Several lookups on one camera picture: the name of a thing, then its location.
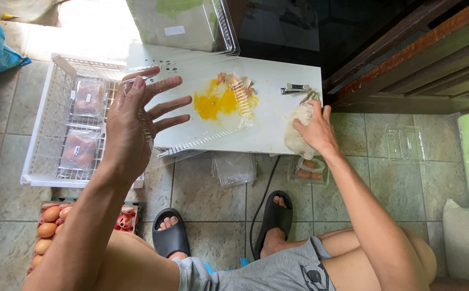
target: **foot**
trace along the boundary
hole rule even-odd
[[[284,204],[283,198],[279,196],[274,196],[273,202],[281,207],[287,207]],[[263,249],[261,250],[260,257],[268,257],[283,250],[283,245],[286,244],[286,241],[284,240],[286,237],[286,234],[281,228],[270,228],[265,235],[265,241],[263,242]]]
[[[163,222],[161,222],[159,229],[157,231],[161,231],[166,228],[171,228],[172,226],[177,224],[178,221],[179,219],[177,218],[177,216],[172,216],[171,218],[167,217],[165,218]],[[179,258],[180,260],[184,260],[187,257],[188,255],[186,255],[185,253],[177,251],[177,252],[171,253],[170,256],[168,256],[168,259]]]

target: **white plastic crate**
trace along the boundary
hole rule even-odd
[[[90,172],[71,171],[60,175],[58,166],[67,136],[67,123],[70,119],[76,77],[100,77],[110,81],[107,95],[107,107],[103,116],[107,121],[107,112],[118,89],[119,82],[125,76],[125,64],[120,62],[102,63],[76,56],[52,54],[46,75],[44,90],[40,100],[30,147],[22,169],[21,184],[32,186],[50,186],[66,188],[84,188],[103,158],[103,149],[107,139],[105,124],[98,143],[98,150],[93,156]],[[84,125],[97,125],[91,118],[83,120]],[[133,188],[142,188],[144,176],[140,176]]]

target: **knee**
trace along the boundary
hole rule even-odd
[[[402,230],[416,251],[419,261],[421,262],[421,265],[426,272],[428,283],[430,284],[436,277],[436,255],[433,253],[432,248],[428,245],[428,243],[426,243],[422,238],[403,227]]]

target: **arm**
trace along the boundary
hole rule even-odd
[[[139,73],[155,76],[159,67]],[[138,112],[159,92],[176,87],[182,78],[171,77],[145,85],[136,78],[125,96],[116,93],[107,120],[107,143],[102,162],[83,189],[43,259],[28,276],[22,290],[92,290],[105,255],[112,229],[130,186],[146,169],[151,149],[146,141]],[[152,120],[191,103],[191,96],[155,106],[145,114],[152,137],[168,127],[189,120],[176,116],[153,123]]]
[[[309,125],[295,119],[294,128],[326,159],[382,290],[428,291],[430,282],[414,248],[339,149],[329,122],[331,107],[321,114],[321,102],[309,103],[314,107]]]

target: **black cable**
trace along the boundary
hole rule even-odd
[[[265,202],[265,197],[266,197],[267,192],[269,191],[270,182],[272,182],[272,177],[274,176],[274,172],[276,171],[276,167],[277,167],[277,162],[279,162],[279,158],[280,158],[280,157],[281,157],[281,156],[278,156],[278,157],[277,157],[276,163],[274,164],[274,168],[272,168],[272,172],[270,173],[269,182],[267,183],[267,187],[265,188],[265,192],[263,193],[263,197],[261,197],[260,205],[259,205],[258,208],[256,209],[256,213],[254,213],[254,217],[252,218],[251,230],[250,230],[250,232],[249,232],[249,242],[250,242],[250,244],[251,244],[251,253],[252,253],[252,257],[253,257],[254,259],[256,259],[256,256],[254,255],[254,247],[252,246],[252,228],[254,227],[254,222],[256,221],[256,216],[258,215],[258,212],[260,212],[260,209],[261,209],[261,206],[263,205],[263,202]]]

